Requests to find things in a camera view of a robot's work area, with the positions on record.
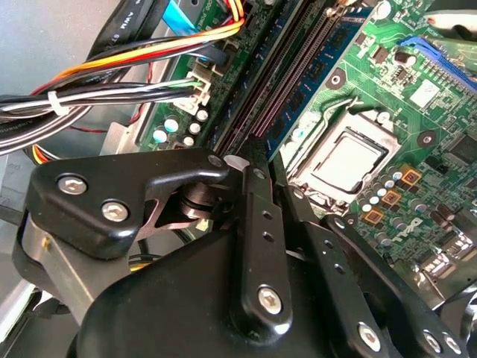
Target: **cable bundle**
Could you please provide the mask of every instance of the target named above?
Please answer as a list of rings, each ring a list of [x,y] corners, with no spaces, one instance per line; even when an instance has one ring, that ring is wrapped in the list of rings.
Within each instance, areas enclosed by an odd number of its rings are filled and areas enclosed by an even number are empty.
[[[95,105],[187,100],[194,86],[190,80],[152,85],[119,81],[131,66],[182,54],[215,63],[226,61],[221,51],[210,46],[236,34],[244,24],[240,0],[226,0],[226,3],[232,19],[219,28],[187,37],[150,39],[169,1],[122,0],[101,30],[85,63],[62,71],[30,96],[0,98],[0,155],[26,148],[71,127]],[[38,163],[54,159],[39,146],[29,153]]]

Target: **black metal arm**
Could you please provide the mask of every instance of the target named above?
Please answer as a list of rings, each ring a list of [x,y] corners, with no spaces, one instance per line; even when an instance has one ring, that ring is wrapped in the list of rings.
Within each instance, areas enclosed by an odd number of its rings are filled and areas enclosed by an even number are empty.
[[[40,166],[14,262],[81,323],[71,352],[468,357],[352,227],[263,163],[190,149]],[[129,274],[135,240],[200,218],[212,233]]]

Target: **electrolytic capacitor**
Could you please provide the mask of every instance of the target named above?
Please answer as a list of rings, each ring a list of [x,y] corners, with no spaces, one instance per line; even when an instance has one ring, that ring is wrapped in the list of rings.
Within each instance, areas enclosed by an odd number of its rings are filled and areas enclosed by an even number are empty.
[[[401,180],[402,172],[397,166],[390,166],[388,169],[388,174],[393,178],[394,181]]]
[[[192,138],[191,136],[185,136],[182,143],[184,143],[184,145],[186,147],[192,147],[194,145],[194,138]]]
[[[369,213],[371,209],[373,209],[373,205],[371,205],[367,199],[359,199],[358,205],[365,213]]]
[[[198,123],[191,123],[191,125],[189,126],[189,132],[191,134],[199,134],[200,125]]]
[[[381,183],[376,183],[373,185],[373,191],[380,197],[382,198],[383,196],[386,195],[388,190],[383,187]]]
[[[420,199],[412,199],[409,201],[409,207],[419,214],[425,213],[427,210],[427,205],[425,205]]]
[[[444,230],[445,230],[447,233],[450,233],[451,231],[454,230],[454,225],[452,225],[450,222],[446,222],[446,227],[444,228]]]
[[[445,204],[439,204],[437,206],[437,211],[442,215],[442,217],[447,220],[448,222],[451,222],[452,220],[455,219],[455,215],[454,213],[452,212],[452,210],[450,210],[450,208],[445,205]]]
[[[391,224],[400,231],[403,231],[408,228],[408,225],[401,218],[393,218]]]
[[[368,190],[365,194],[364,194],[364,197],[368,200],[368,202],[371,204],[371,205],[376,205],[379,203],[379,197],[378,195],[376,195],[375,192],[373,192],[372,190]]]
[[[408,54],[403,51],[398,51],[394,55],[394,62],[405,67],[412,67],[416,64],[417,58],[413,54]]]
[[[394,180],[390,175],[383,175],[380,177],[379,182],[386,188],[392,189],[394,188]]]
[[[438,213],[437,211],[432,211],[430,214],[429,214],[429,217],[434,220],[434,222],[439,225],[440,227],[442,228],[445,228],[447,226],[447,221],[445,218],[443,218],[440,213]]]
[[[195,118],[199,122],[205,122],[209,118],[209,111],[206,108],[200,108],[195,114]]]
[[[154,142],[161,144],[167,141],[167,133],[162,129],[156,129],[152,133],[152,138],[154,139]]]
[[[384,246],[386,248],[388,248],[389,246],[391,246],[393,244],[393,242],[391,241],[391,239],[389,239],[388,235],[386,235],[386,233],[377,233],[376,236],[376,241],[378,242],[378,244],[380,244],[381,246]]]
[[[169,132],[169,133],[174,133],[177,132],[179,129],[179,123],[177,123],[177,117],[176,116],[170,116],[171,118],[166,119],[164,122],[164,128]]]

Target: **white wire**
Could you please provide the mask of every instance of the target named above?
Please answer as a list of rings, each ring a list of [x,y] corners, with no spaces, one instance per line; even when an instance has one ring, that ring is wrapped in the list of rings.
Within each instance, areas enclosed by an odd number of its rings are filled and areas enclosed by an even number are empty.
[[[177,81],[159,82],[158,84],[149,84],[149,85],[144,85],[143,87],[137,87],[137,88],[105,89],[102,91],[78,93],[77,95],[67,95],[65,97],[58,98],[58,101],[60,103],[66,103],[70,101],[78,101],[81,99],[88,99],[93,97],[103,97],[106,95],[122,95],[122,94],[131,94],[131,93],[139,93],[139,92],[149,92],[151,90],[156,90],[161,87],[176,86],[178,84],[187,84],[188,82],[194,82],[194,79],[185,78],[183,80],[177,80]],[[5,106],[0,109],[3,112],[11,112],[14,110],[24,110],[26,108],[45,106],[48,104],[51,105],[51,102],[48,100],[31,101],[31,102],[20,103],[20,104],[11,104],[9,106]]]

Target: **green circuit board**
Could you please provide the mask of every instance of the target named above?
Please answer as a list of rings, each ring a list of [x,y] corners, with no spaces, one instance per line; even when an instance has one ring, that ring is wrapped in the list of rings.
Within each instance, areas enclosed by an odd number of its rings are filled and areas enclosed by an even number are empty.
[[[216,44],[218,48],[224,48],[228,45],[232,46],[236,48],[236,52],[232,54],[230,63],[227,66],[228,68],[223,75],[219,75],[216,72],[212,73],[211,100],[209,101],[210,121],[218,113],[227,96],[230,94],[231,89],[239,79],[240,71],[244,68],[249,56],[259,44],[259,39],[264,35],[274,14],[279,10],[279,6],[280,1],[277,1],[273,7],[264,5],[263,1],[260,0],[244,1],[247,19],[244,27],[230,40]],[[217,28],[228,16],[228,12],[224,11],[223,5],[219,4],[219,1],[205,1],[195,26],[199,31]],[[197,64],[198,60],[196,57],[180,57],[171,79],[178,80],[185,78]],[[208,65],[208,70],[212,70],[212,66]],[[154,130],[161,128],[166,119],[176,120],[179,124],[179,129],[174,133],[169,133],[166,142],[157,143],[153,138]],[[173,104],[158,104],[155,114],[149,121],[148,127],[141,140],[141,151],[156,151],[177,148],[177,146],[180,147],[183,137],[185,135],[190,136],[187,130],[193,120],[194,118],[191,114]]]
[[[477,95],[457,84],[419,52],[397,45],[409,36],[440,37],[423,17],[432,2],[389,1],[391,13],[385,19],[371,19],[338,64],[346,72],[345,85],[340,89],[322,87],[300,119],[298,128],[303,141],[291,138],[281,150],[285,166],[290,169],[293,160],[315,140],[326,109],[344,99],[357,97],[362,102],[357,108],[389,112],[402,147],[382,173],[391,166],[407,164],[422,178],[412,190],[406,186],[396,188],[402,197],[392,210],[381,204],[375,206],[384,214],[379,224],[363,220],[364,213],[357,202],[351,205],[350,213],[358,215],[358,231],[380,254],[388,253],[393,260],[410,263],[419,262],[433,244],[438,246],[448,234],[429,218],[429,212],[438,204],[477,213]],[[396,51],[414,55],[416,63],[396,63]],[[332,112],[328,128],[342,111],[338,108]],[[423,145],[419,138],[427,131],[432,134],[432,141]],[[458,160],[455,153],[465,160]],[[446,169],[445,174],[426,163],[429,157]],[[410,208],[410,201],[416,198],[428,207],[427,211],[417,213]],[[375,240],[376,234],[385,233],[393,239],[400,232],[391,224],[394,218],[401,218],[406,224],[415,218],[422,222],[402,241],[395,240],[390,247],[383,247]]]

